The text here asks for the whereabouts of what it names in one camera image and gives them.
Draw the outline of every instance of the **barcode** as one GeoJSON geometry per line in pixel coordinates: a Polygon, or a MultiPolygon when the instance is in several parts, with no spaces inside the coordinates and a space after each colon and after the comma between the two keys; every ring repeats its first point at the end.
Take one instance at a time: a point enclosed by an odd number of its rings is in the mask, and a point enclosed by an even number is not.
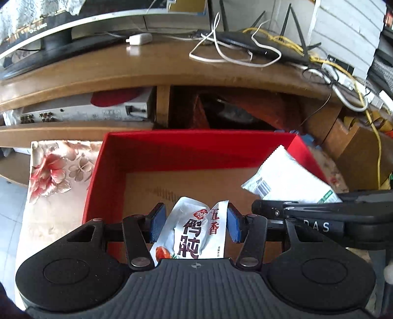
{"type": "Polygon", "coordinates": [[[260,197],[263,198],[265,197],[267,194],[269,194],[269,192],[272,189],[270,188],[270,186],[263,180],[260,179],[257,183],[257,189],[256,191],[259,193],[260,197]]]}

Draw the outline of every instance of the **white plastic packet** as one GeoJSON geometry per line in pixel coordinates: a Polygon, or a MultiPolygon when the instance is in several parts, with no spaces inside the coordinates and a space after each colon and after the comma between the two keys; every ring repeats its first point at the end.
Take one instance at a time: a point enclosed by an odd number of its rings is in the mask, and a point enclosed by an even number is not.
{"type": "Polygon", "coordinates": [[[304,204],[341,203],[332,188],[301,166],[280,145],[242,185],[263,200],[304,204]]]}
{"type": "Polygon", "coordinates": [[[210,209],[191,198],[180,198],[150,250],[154,264],[170,258],[223,258],[228,202],[210,209]]]}

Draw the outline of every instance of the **metal screw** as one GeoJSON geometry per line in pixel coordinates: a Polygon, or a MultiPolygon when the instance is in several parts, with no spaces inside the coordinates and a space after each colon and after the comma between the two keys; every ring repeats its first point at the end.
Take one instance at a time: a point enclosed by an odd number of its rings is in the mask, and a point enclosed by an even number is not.
{"type": "Polygon", "coordinates": [[[146,257],[136,257],[131,260],[131,264],[135,267],[146,267],[150,265],[150,260],[146,257]]]}
{"type": "Polygon", "coordinates": [[[244,267],[254,267],[258,264],[258,259],[254,257],[243,257],[240,260],[240,265],[244,267]]]}

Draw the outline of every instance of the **white plug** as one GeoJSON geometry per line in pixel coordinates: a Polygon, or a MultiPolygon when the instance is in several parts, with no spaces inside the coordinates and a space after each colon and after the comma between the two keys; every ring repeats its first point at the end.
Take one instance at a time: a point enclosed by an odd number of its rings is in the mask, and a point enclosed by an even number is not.
{"type": "Polygon", "coordinates": [[[151,33],[140,33],[131,35],[128,39],[125,40],[130,46],[141,46],[142,44],[146,44],[153,41],[153,36],[151,33]]]}

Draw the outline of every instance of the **tile floor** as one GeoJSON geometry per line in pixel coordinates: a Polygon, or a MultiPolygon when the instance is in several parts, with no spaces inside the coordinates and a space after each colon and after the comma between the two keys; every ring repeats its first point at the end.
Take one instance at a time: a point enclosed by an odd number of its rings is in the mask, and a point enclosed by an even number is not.
{"type": "Polygon", "coordinates": [[[27,188],[0,177],[0,282],[15,301],[15,258],[27,188]]]}

